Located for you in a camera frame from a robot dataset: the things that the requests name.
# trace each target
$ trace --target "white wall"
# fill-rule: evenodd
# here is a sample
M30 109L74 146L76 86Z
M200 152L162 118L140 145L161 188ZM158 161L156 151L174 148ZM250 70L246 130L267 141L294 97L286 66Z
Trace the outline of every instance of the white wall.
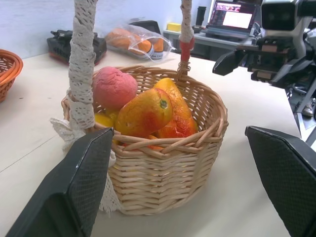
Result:
M47 52L50 31L72 29L74 0L0 0L0 48L27 58ZM192 23L198 6L206 6L206 24L212 0L193 0ZM182 20L180 0L99 0L96 29L118 22L155 20L160 30Z

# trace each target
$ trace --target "basket handle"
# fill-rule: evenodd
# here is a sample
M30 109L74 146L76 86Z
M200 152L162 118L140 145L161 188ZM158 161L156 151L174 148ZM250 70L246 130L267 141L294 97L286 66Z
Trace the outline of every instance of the basket handle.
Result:
M181 34L179 37L181 47L181 61L178 67L178 77L188 74L188 71L190 70L190 50L193 49L194 45L194 32L191 27L192 0L182 0L180 8L182 11Z
M70 123L85 131L94 126L92 76L95 53L92 44L97 1L75 0L73 36L70 41L70 89L67 92Z

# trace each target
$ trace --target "plastic bag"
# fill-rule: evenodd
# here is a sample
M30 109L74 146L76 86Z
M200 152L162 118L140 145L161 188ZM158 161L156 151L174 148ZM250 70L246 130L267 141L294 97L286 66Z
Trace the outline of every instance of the plastic bag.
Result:
M120 51L140 59L163 61L174 49L162 35L133 25L121 25L105 36L108 49Z

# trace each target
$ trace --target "table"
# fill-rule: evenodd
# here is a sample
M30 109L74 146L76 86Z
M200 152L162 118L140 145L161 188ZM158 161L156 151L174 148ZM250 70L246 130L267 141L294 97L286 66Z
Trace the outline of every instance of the table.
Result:
M173 40L178 40L181 32L176 31L169 31L165 30L163 31L163 35L169 39L171 42ZM234 50L238 45L240 45L240 42L233 42L229 40L223 40L223 39L216 39L216 38L209 38L205 36L205 33L198 33L194 34L195 43L199 43L202 45L208 45L213 46L217 48L224 48L228 50ZM243 44L251 45L251 38L247 39Z
M171 53L159 66L176 69ZM247 125L299 136L285 92L250 79L245 68L221 77L214 62L190 59L189 74L209 85L228 108L229 127L202 191L186 205L153 216L128 217L99 212L93 237L289 237L268 199L244 131ZM107 52L96 67L142 63ZM62 160L63 141L49 119L62 118L60 101L68 88L67 66L41 55L24 60L24 68L0 104L0 237L23 210L45 175Z

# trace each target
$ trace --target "yellow lemon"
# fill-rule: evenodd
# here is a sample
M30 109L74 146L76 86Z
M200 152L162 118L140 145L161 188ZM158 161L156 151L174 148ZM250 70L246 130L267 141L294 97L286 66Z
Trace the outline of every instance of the yellow lemon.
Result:
M99 123L105 127L113 127L114 126L113 120L109 116L107 116L103 113L95 114L94 119L97 123Z
M119 111L113 111L113 110L107 109L105 111L105 114L112 119L113 123L115 123L115 121L118 118Z

